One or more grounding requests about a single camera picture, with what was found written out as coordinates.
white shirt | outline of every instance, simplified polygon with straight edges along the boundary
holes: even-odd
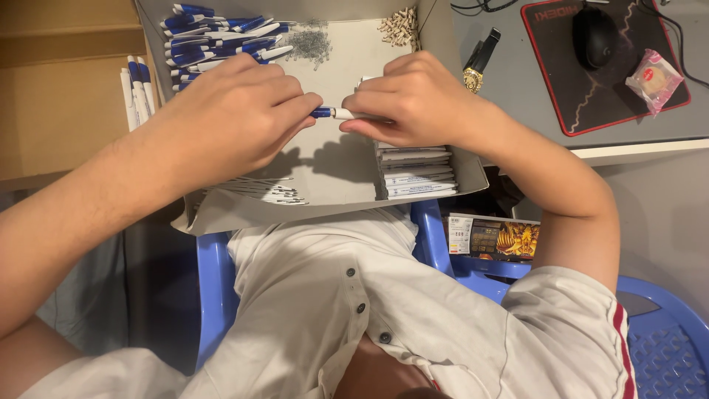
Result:
[[[455,399],[636,398],[626,314],[599,282],[538,268],[502,306],[417,262],[381,209],[245,229],[234,326],[195,376],[145,349],[57,369],[29,398],[330,399],[364,333]]]

red-bordered mouse pad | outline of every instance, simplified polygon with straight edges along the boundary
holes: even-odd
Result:
[[[589,4],[613,18],[620,37],[607,65],[595,71],[584,69],[571,39],[571,19],[583,6],[579,0],[551,0],[522,7],[522,19],[567,136],[649,115],[645,102],[625,86],[625,78],[635,72],[646,48],[660,53],[681,73],[662,22],[643,12],[643,5],[638,8],[637,0]],[[687,105],[690,99],[686,84],[680,84],[662,110]]]

button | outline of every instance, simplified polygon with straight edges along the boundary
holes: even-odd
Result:
[[[388,344],[391,342],[391,334],[388,332],[382,332],[381,335],[379,335],[379,342],[382,344]]]

hand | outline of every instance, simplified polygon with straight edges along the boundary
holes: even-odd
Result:
[[[279,65],[237,55],[195,79],[126,139],[137,139],[156,166],[165,165],[184,194],[268,165],[315,124],[308,114],[322,103]]]
[[[342,101],[355,112],[393,119],[388,124],[355,119],[340,130],[399,147],[468,146],[484,139],[498,109],[468,91],[428,51],[404,55],[384,66],[384,76],[366,80]]]

computer mouse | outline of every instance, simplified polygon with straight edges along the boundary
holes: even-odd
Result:
[[[573,18],[572,36],[579,62],[595,70],[610,61],[618,44],[618,27],[603,10],[585,6]]]

